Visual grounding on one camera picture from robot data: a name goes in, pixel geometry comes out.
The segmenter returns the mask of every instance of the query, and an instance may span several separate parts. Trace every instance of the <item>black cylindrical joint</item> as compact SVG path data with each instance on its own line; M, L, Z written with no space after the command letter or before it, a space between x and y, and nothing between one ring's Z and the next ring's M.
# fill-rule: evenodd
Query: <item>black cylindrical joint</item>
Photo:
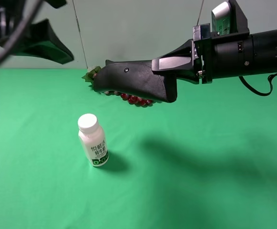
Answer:
M277 30L216 44L212 56L214 79L277 73Z

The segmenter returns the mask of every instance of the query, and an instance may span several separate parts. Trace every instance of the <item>green leaf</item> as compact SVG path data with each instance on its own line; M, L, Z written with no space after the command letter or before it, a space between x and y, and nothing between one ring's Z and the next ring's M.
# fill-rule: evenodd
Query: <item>green leaf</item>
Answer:
M100 72L101 67L96 66L93 70L91 70L89 73L85 74L85 76L82 77L82 79L85 79L86 82L93 83L94 82L94 74Z

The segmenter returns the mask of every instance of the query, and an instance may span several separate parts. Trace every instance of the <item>white bottle cap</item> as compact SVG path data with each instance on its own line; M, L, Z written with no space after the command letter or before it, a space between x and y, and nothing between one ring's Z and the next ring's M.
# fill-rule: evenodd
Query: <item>white bottle cap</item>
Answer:
M93 114L82 115L78 120L78 127L83 133L91 134L99 127L98 119Z

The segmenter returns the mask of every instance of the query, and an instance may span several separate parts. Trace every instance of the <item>plastic bottle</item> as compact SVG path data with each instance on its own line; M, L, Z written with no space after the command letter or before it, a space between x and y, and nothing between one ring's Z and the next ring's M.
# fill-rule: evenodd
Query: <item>plastic bottle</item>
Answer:
M93 114L82 115L78 127L79 139L90 163L95 167L104 165L109 159L109 152L97 117Z

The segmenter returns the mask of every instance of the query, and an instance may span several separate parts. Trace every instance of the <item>green tabletop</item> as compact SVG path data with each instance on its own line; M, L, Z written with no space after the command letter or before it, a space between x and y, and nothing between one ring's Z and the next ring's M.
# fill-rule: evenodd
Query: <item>green tabletop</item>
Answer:
M84 74L0 70L0 229L277 229L277 78L269 97L238 78L179 81L175 103L142 108ZM106 133L99 168L85 113Z

